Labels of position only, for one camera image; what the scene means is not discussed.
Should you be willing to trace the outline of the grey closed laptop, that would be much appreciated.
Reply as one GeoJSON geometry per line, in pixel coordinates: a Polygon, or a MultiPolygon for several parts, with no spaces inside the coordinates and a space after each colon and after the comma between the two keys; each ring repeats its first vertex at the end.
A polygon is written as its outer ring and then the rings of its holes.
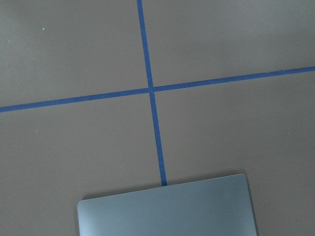
{"type": "Polygon", "coordinates": [[[255,236],[242,174],[82,200],[82,236],[255,236]]]}

